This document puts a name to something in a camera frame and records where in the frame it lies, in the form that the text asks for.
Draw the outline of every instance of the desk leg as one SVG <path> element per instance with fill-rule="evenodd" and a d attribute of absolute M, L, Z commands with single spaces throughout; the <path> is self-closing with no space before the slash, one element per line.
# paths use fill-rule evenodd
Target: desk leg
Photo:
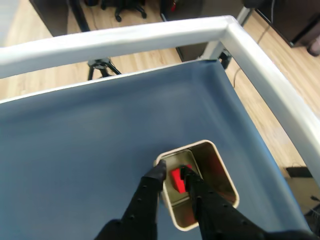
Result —
<path fill-rule="evenodd" d="M 81 8 L 80 0 L 69 0 L 69 4 L 81 32 L 89 32 L 90 28 L 88 26 L 84 11 Z"/>

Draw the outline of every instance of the red object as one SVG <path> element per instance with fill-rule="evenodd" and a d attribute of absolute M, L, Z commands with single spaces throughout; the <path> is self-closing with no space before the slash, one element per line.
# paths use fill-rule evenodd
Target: red object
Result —
<path fill-rule="evenodd" d="M 171 12 L 174 12 L 176 10 L 176 1 L 173 1 L 173 5 L 171 7 Z"/>
<path fill-rule="evenodd" d="M 174 189 L 177 190 L 180 194 L 185 193 L 186 192 L 185 183 L 180 178 L 180 168 L 176 168 L 172 170 L 170 173 L 171 173 L 172 185 Z"/>

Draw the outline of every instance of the desk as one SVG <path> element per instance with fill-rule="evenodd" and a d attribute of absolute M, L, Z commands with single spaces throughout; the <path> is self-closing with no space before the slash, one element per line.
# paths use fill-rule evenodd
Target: desk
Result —
<path fill-rule="evenodd" d="M 69 6 L 80 30 L 90 31 L 80 0 L 30 0 L 30 3 L 53 37 L 68 34 Z"/>

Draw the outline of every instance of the office chair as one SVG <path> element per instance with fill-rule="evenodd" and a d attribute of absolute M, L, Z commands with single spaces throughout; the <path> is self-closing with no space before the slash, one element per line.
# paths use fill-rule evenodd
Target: office chair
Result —
<path fill-rule="evenodd" d="M 147 14 L 146 14 L 145 10 L 140 6 L 140 4 L 139 4 L 139 2 L 137 0 L 119 0 L 119 1 L 115 0 L 114 3 L 115 3 L 115 6 L 116 6 L 116 10 L 115 10 L 114 16 L 115 16 L 115 19 L 119 23 L 122 20 L 119 14 L 124 9 L 135 9 L 135 10 L 137 10 L 137 11 L 139 11 L 141 13 L 141 16 L 142 16 L 143 19 L 147 18 Z M 109 6 L 108 0 L 102 0 L 101 1 L 101 9 L 105 10 L 107 8 L 107 6 Z"/>

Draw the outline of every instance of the white metal frame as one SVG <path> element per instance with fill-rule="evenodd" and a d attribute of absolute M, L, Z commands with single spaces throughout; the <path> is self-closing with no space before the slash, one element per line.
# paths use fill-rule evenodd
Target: white metal frame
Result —
<path fill-rule="evenodd" d="M 223 48 L 230 52 L 276 116 L 320 186 L 318 118 L 232 16 L 112 28 L 5 47 L 0 49 L 0 78 L 107 56 L 203 42 L 209 44 L 201 59 L 216 59 Z"/>

